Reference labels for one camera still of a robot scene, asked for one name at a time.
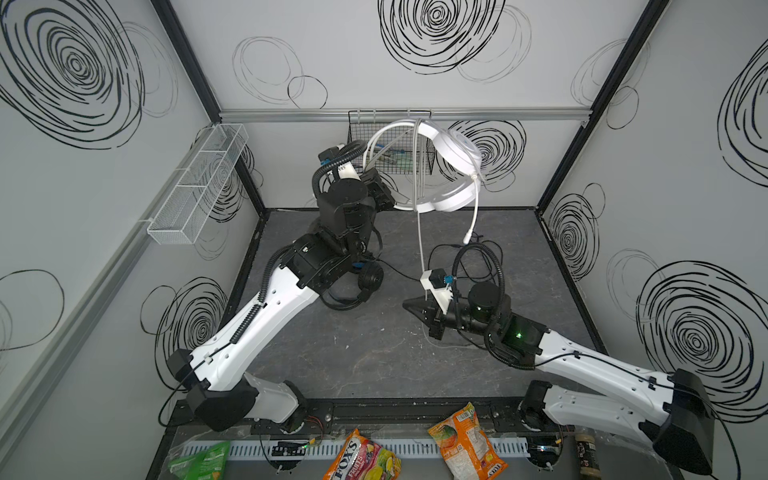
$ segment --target plastic packaging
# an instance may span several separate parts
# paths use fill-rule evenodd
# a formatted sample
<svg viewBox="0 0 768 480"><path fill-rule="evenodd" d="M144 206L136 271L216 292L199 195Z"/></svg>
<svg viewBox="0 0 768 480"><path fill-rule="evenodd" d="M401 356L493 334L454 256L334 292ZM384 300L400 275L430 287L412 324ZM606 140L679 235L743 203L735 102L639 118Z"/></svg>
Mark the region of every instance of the plastic packaging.
<svg viewBox="0 0 768 480"><path fill-rule="evenodd" d="M323 480L394 480L399 474L400 459L355 429Z"/></svg>
<svg viewBox="0 0 768 480"><path fill-rule="evenodd" d="M475 407L466 407L429 429L455 480L492 480L507 468L480 428Z"/></svg>
<svg viewBox="0 0 768 480"><path fill-rule="evenodd" d="M181 435L183 435L182 432L177 432L176 438L178 439ZM214 432L213 430L205 430L204 432L197 433L196 435L192 435L191 437L185 439L182 443L179 445L176 445L175 447L168 450L168 456L167 460L170 462L171 460L175 460L176 458L181 456L181 453L184 451L184 449L189 445L190 442L194 442L195 440L221 440L222 442L226 440L243 440L250 436L250 425L235 425L233 427L229 427L226 430L223 430L222 432Z"/></svg>
<svg viewBox="0 0 768 480"><path fill-rule="evenodd" d="M608 432L602 432L600 430L595 431L593 434L594 439L601 445L609 445L614 447L621 447L623 449L630 449L633 452L641 453L651 457L660 465L666 465L667 463L661 458L651 445L639 443L634 440L626 439L620 435L614 435Z"/></svg>
<svg viewBox="0 0 768 480"><path fill-rule="evenodd" d="M171 461L168 469L182 480L221 480L229 452L229 442L217 443L205 452Z"/></svg>

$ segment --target gray floor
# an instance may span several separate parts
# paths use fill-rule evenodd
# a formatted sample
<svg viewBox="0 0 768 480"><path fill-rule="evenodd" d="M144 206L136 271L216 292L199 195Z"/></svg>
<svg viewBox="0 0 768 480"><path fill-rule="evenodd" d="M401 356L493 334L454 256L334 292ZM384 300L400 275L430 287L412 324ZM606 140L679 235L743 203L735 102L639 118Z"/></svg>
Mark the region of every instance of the gray floor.
<svg viewBox="0 0 768 480"><path fill-rule="evenodd" d="M273 212L261 239L243 295L247 302L259 289L269 256L306 232L317 212ZM460 243L472 212L422 215L425 255L438 243ZM410 276L420 274L415 215L382 212L382 258ZM478 215L476 231L504 250L503 267L512 309L592 347L589 334L568 292L541 228L530 210L489 210ZM440 248L432 268L450 271L456 249ZM466 262L473 274L482 265ZM486 352L446 331L442 342L426 335L402 301L424 290L384 266L381 289L362 306L336 312L320 301L297 314L253 361L249 372L266 380L291 380L308 398L522 396L533 379L548 379L566 388L576 385L542 372L523 372L502 365ZM354 296L354 275L347 274L333 291ZM468 292L468 280L459 284Z"/></svg>

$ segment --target fox's candy bag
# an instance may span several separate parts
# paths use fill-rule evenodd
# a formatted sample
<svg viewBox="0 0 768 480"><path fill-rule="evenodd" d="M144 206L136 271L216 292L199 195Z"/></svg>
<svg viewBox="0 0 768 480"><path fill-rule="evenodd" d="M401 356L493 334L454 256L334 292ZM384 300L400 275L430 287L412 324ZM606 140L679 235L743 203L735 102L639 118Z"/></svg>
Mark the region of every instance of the fox's candy bag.
<svg viewBox="0 0 768 480"><path fill-rule="evenodd" d="M400 459L355 429L323 480L394 480L399 473Z"/></svg>
<svg viewBox="0 0 768 480"><path fill-rule="evenodd" d="M475 407L466 407L429 429L455 480L492 480L507 468L480 428Z"/></svg>

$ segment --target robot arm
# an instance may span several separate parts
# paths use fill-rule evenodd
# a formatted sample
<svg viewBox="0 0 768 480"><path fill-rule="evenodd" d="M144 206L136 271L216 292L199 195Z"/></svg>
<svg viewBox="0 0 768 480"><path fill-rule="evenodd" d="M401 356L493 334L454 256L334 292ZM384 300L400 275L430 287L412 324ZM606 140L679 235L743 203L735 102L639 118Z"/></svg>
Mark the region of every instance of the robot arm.
<svg viewBox="0 0 768 480"><path fill-rule="evenodd" d="M321 154L324 164L313 186L326 174L339 178L327 192L317 193L319 219L310 232L273 255L259 294L222 330L196 349L179 349L168 359L169 370L188 390L195 415L212 429L227 429L245 417L270 419L287 431L299 426L306 416L300 392L289 382L266 382L246 369L298 312L345 273L357 273L361 288L351 306L368 300L381 285L383 269L367 247L376 213L394 200L375 168L362 178L353 168L345 169L364 149L364 143L352 142ZM331 158L325 161L327 154ZM350 303L339 308L347 310Z"/></svg>
<svg viewBox="0 0 768 480"><path fill-rule="evenodd" d="M403 307L427 325L430 336L442 339L445 328L483 336L490 353L506 365L555 373L602 394L535 380L518 409L529 428L587 426L652 445L662 458L689 472L712 472L714 417L693 373L654 372L579 345L513 313L510 297L499 295L494 283L476 283L466 301L457 301L453 279L444 270L424 272L421 280L429 298L406 300Z"/></svg>

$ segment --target metal rail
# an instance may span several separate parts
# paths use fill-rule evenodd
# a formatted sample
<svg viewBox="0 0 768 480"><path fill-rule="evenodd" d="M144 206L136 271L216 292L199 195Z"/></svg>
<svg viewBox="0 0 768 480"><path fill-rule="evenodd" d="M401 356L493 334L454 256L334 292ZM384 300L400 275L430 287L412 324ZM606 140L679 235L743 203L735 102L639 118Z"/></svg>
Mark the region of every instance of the metal rail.
<svg viewBox="0 0 768 480"><path fill-rule="evenodd" d="M323 108L234 109L222 110L227 123L264 122L390 122L402 118L431 118L435 121L461 120L578 120L589 121L589 107L522 108Z"/></svg>

